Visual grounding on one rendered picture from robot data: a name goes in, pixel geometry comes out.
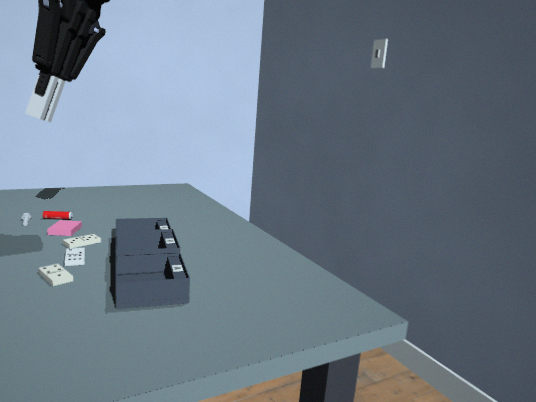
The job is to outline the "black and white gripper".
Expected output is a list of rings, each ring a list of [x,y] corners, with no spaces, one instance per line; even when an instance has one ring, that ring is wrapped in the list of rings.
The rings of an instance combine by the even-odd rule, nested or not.
[[[98,19],[109,1],[39,0],[32,61],[40,72],[25,114],[52,121],[65,82],[77,79],[106,33]]]

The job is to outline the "white domino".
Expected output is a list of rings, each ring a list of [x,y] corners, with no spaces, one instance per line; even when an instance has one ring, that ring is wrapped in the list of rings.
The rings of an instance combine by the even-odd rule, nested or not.
[[[52,285],[60,285],[73,281],[73,276],[59,264],[40,267],[39,273]]]
[[[65,266],[84,265],[85,248],[66,249]]]
[[[95,244],[95,243],[100,243],[100,242],[101,242],[101,238],[96,236],[95,234],[63,240],[63,244],[67,246],[68,248],[75,248],[75,247],[80,247],[80,246],[85,246],[85,245],[90,245],[90,244]]]

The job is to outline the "red battery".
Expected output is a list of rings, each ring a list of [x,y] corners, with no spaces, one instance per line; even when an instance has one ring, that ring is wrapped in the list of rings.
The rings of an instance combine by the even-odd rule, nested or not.
[[[73,218],[72,212],[63,212],[63,211],[44,211],[44,219],[70,219]]]

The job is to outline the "dark grey rack of bins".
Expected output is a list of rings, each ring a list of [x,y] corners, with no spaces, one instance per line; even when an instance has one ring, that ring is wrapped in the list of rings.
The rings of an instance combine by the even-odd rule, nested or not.
[[[189,303],[189,293],[168,219],[116,219],[116,309]]]

